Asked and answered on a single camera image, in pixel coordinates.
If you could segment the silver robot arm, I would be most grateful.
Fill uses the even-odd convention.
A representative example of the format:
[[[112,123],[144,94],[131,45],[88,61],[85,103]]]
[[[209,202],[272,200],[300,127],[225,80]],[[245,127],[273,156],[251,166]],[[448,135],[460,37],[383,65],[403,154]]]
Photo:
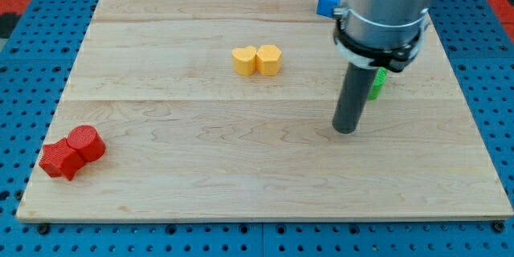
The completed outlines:
[[[403,71],[422,49],[431,2],[342,0],[333,10],[337,50],[363,71]]]

